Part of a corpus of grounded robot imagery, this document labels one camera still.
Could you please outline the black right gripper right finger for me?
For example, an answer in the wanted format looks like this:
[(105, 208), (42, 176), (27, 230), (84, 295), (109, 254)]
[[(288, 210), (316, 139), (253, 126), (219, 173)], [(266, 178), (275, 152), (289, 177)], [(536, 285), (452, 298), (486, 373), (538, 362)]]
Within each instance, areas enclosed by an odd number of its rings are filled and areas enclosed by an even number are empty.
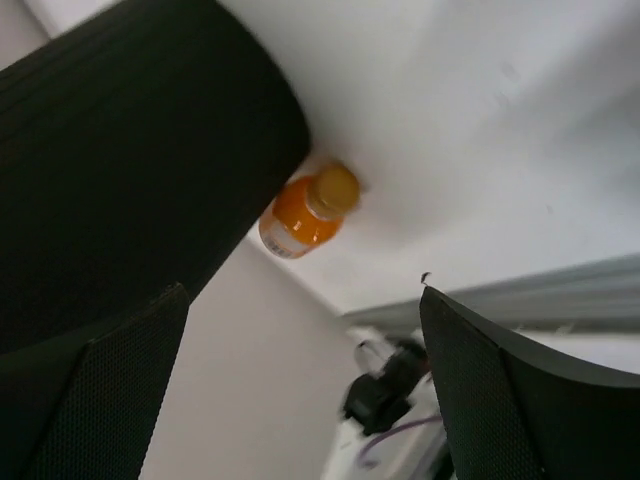
[(638, 375), (544, 346), (431, 286), (419, 311), (458, 478), (638, 478)]

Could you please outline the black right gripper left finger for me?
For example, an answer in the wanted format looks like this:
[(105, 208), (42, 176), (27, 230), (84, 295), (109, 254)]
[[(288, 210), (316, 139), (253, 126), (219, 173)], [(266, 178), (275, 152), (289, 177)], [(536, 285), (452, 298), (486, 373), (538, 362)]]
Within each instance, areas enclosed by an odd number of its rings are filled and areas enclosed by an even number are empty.
[(3, 354), (2, 478), (138, 478), (189, 305), (175, 284), (123, 315)]

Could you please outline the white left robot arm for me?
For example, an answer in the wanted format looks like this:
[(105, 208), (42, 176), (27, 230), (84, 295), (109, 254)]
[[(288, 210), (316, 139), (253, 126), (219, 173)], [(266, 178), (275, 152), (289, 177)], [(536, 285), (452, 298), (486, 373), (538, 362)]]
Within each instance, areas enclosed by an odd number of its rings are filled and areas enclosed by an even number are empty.
[(341, 402), (321, 478), (454, 479), (421, 334), (362, 326), (348, 336), (361, 373)]

